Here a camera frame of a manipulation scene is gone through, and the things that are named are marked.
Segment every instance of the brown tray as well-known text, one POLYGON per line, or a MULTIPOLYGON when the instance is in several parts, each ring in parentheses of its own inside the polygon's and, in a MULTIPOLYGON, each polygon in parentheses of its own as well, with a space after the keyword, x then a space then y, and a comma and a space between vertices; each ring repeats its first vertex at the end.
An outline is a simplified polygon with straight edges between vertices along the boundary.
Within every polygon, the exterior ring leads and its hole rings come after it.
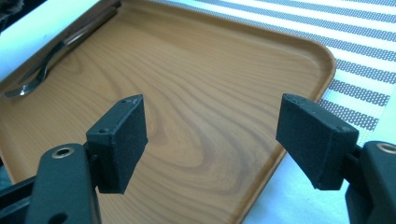
POLYGON ((282 93, 317 100, 333 73, 318 43, 123 1, 35 92, 0 100, 1 156, 19 182, 46 150, 84 143, 115 102, 143 93, 146 152, 125 195, 100 195, 104 223, 240 222, 284 155, 282 93))

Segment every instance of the wooden tray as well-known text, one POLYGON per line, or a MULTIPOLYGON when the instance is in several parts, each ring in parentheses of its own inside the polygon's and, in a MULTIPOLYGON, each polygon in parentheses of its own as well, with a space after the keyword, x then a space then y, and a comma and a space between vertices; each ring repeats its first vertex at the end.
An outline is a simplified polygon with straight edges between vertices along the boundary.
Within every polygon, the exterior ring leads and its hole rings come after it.
POLYGON ((318 99, 333 73, 315 42, 123 1, 38 90, 0 100, 1 156, 19 182, 46 150, 84 143, 114 103, 143 93, 146 152, 125 195, 100 195, 104 223, 241 222, 284 155, 282 93, 318 99))

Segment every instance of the wood grain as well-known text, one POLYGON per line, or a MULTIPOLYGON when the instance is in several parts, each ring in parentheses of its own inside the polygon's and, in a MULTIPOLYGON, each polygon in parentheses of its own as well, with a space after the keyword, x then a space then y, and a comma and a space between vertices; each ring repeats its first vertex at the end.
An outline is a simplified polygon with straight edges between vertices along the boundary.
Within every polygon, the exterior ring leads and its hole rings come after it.
POLYGON ((125 195, 100 195, 104 223, 234 223, 280 162, 283 92, 325 90, 321 45, 166 7, 123 1, 120 13, 43 86, 0 101, 1 156, 12 180, 85 132, 119 99, 143 93, 148 145, 125 195))

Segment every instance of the striped placemat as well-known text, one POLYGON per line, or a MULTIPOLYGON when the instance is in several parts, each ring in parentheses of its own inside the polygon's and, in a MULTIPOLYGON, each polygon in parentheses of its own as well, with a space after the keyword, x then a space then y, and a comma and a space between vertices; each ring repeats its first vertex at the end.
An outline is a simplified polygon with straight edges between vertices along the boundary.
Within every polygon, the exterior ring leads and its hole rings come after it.
POLYGON ((319 104, 371 136, 396 84, 396 1, 154 0, 314 39, 334 55, 319 104))

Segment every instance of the foam pad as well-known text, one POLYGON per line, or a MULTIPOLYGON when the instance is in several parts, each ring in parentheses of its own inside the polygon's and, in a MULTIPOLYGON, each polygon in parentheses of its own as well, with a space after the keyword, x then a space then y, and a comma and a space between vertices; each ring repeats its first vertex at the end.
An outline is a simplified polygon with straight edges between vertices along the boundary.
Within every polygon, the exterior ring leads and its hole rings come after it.
POLYGON ((359 131, 315 102, 284 94, 276 140, 298 163, 315 189, 340 189, 342 160, 354 150, 359 131))
POLYGON ((147 142, 142 95, 120 100, 87 131, 89 154, 99 156, 101 193, 124 193, 147 142))

